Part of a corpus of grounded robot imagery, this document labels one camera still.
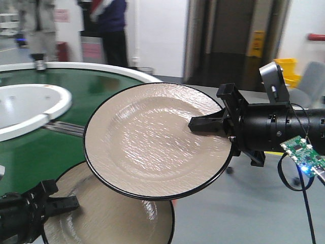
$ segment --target dark jacket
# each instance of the dark jacket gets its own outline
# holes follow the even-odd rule
[[[108,5],[104,12],[98,17],[97,24],[99,32],[119,32],[124,30],[125,10],[125,0],[113,0],[112,3]]]

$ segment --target green circuit board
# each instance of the green circuit board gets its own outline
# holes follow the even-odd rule
[[[309,178],[324,173],[325,160],[306,139],[296,136],[281,143],[281,147]]]

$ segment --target white rim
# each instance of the white rim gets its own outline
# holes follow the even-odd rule
[[[101,65],[93,63],[79,63],[79,62],[48,62],[46,63],[48,69],[82,69],[82,70],[96,70],[115,73],[119,75],[125,75],[130,78],[134,78],[143,83],[153,83],[153,82],[162,82],[161,80],[142,73],[140,71],[127,69],[118,66],[112,65]],[[1,65],[0,72],[3,71],[14,71],[14,70],[29,70],[34,69],[33,63],[24,63],[24,64],[10,64],[10,65]]]
[[[0,87],[2,89],[8,89],[11,87],[47,87],[48,89],[55,90],[60,94],[60,101],[55,104],[50,109],[28,119],[19,124],[9,126],[3,129],[0,129],[0,141],[9,140],[21,135],[24,135],[28,132],[38,129],[39,127],[48,123],[51,119],[55,119],[60,115],[64,114],[72,104],[72,95],[71,93],[59,86],[56,85],[46,85],[46,84],[21,84],[21,85],[7,85]]]

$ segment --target ceramic plate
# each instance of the ceramic plate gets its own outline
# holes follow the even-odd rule
[[[86,163],[67,171],[55,197],[75,195],[80,207],[51,217],[44,225],[50,244],[167,244],[174,230],[170,201],[133,199],[102,184]]]
[[[106,185],[140,199],[176,199],[215,180],[231,144],[216,135],[196,135],[193,116],[220,110],[206,94],[178,84],[150,83],[105,101],[84,134],[87,162]]]

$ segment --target cable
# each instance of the cable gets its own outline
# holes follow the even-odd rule
[[[301,191],[306,191],[308,190],[311,185],[313,184],[315,178],[314,177],[311,177],[309,178],[309,181],[308,181],[308,184],[306,185],[306,187],[302,187],[301,189],[297,189],[297,188],[294,188],[293,186],[291,186],[289,184],[289,182],[286,180],[285,176],[284,176],[284,173],[283,173],[283,170],[282,170],[282,160],[284,159],[284,157],[287,156],[287,154],[283,154],[281,159],[279,160],[279,163],[278,163],[278,173],[279,173],[279,176],[280,176],[280,179],[282,180],[283,184],[289,188],[290,190],[292,191],[295,191],[295,192],[301,192]]]
[[[286,187],[288,187],[290,190],[295,191],[295,192],[301,192],[301,191],[303,192],[304,202],[305,202],[305,207],[306,207],[306,213],[307,213],[307,218],[308,218],[308,223],[309,223],[309,229],[310,229],[310,235],[311,235],[312,243],[316,244],[315,232],[314,232],[313,222],[312,222],[312,218],[311,218],[309,202],[308,202],[308,198],[307,198],[307,190],[313,184],[315,177],[309,178],[309,181],[308,181],[307,185],[305,186],[305,182],[304,182],[301,170],[300,170],[299,166],[296,164],[298,174],[299,174],[300,183],[301,183],[301,189],[297,189],[297,188],[292,187],[288,183],[288,181],[286,180],[286,178],[284,176],[284,173],[283,173],[283,170],[282,170],[282,160],[285,158],[285,156],[287,156],[287,153],[282,155],[282,157],[281,157],[281,159],[279,160],[279,163],[278,163],[278,173],[279,173],[280,179],[282,180],[284,185]]]
[[[313,244],[316,244],[313,221],[311,219],[311,213],[310,213],[309,202],[308,202],[308,198],[307,198],[307,192],[306,192],[306,189],[305,189],[305,183],[304,183],[303,175],[301,173],[301,170],[300,170],[299,166],[296,165],[296,167],[297,167],[297,170],[298,170],[298,174],[299,174],[299,178],[300,178],[300,182],[301,182],[301,187],[303,189],[303,195],[304,195],[304,201],[305,201],[305,206],[306,206],[306,212],[307,212],[307,217],[308,217],[308,223],[309,223],[311,239],[312,239]]]
[[[289,102],[289,104],[290,104],[290,107],[291,107],[292,111],[294,112],[295,117],[297,118],[297,120],[298,120],[298,122],[299,122],[301,128],[302,128],[302,129],[304,130],[304,132],[305,132],[305,139],[306,139],[306,140],[308,139],[309,143],[311,144],[311,141],[310,141],[310,139],[309,139],[309,137],[308,137],[308,133],[309,133],[309,129],[310,129],[310,118],[309,118],[309,115],[307,114],[306,110],[305,110],[302,106],[300,106],[299,104],[296,104],[296,103],[290,103],[290,102]],[[300,121],[300,119],[299,119],[299,117],[298,117],[296,111],[295,111],[294,108],[293,108],[293,105],[295,105],[295,106],[297,106],[297,107],[300,107],[300,108],[303,110],[303,112],[304,112],[304,114],[306,115],[306,117],[308,118],[307,131],[306,131],[305,128],[303,127],[303,125],[302,125],[302,123],[301,123],[301,121]]]

